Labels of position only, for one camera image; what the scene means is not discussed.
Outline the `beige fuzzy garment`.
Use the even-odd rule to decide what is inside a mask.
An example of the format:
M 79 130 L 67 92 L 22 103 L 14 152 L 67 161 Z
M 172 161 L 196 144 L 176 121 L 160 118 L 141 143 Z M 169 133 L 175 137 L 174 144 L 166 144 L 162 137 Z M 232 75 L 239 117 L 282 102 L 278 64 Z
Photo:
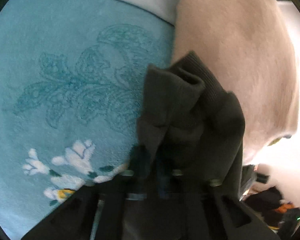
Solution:
M 241 104 L 244 163 L 296 132 L 295 51 L 276 0 L 178 0 L 172 60 L 189 51 Z

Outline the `dark grey pants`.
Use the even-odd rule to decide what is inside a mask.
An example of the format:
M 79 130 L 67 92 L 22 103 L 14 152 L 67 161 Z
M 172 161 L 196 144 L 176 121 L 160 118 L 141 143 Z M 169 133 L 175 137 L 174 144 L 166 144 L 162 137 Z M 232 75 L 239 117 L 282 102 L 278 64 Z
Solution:
M 237 97 L 194 52 L 165 69 L 148 66 L 137 134 L 161 197 L 172 191 L 178 170 L 186 181 L 238 198 L 244 130 Z

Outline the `teal floral blanket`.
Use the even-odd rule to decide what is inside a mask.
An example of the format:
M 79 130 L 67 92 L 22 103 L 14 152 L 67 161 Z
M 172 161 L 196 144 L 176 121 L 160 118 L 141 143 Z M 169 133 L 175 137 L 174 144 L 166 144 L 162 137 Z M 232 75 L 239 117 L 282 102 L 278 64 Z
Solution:
M 0 226 L 21 239 L 136 145 L 147 66 L 174 27 L 118 0 L 9 0 L 0 13 Z

